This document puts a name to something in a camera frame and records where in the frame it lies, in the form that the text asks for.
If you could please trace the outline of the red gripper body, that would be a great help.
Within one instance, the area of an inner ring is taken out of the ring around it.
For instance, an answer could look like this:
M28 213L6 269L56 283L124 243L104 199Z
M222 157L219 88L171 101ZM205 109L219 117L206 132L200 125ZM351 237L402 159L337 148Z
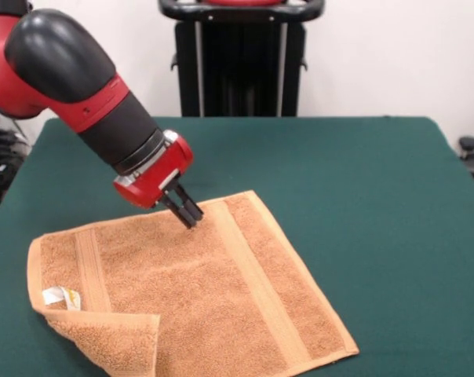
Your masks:
M180 135L165 135L162 147L129 175L118 176L114 187L124 199L141 208L152 208L176 177L193 162L193 152Z

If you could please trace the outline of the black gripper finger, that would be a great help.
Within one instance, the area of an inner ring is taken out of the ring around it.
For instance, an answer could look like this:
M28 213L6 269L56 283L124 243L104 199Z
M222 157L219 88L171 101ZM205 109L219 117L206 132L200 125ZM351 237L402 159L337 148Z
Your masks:
M188 205L190 203L190 200L188 198L181 198L182 205L178 206L170 198L169 193L165 192L161 198L161 202L177 217L178 220L181 221L181 223L187 229L193 228L196 225L196 220L193 217L191 210L185 207L185 205Z
M188 205L185 205L188 209L191 210L193 217L196 220L196 223L202 220L202 217L204 215L203 211L199 207L199 205L187 194L183 186L177 182L174 186L174 192L177 194L178 198L188 198L190 200L190 203Z

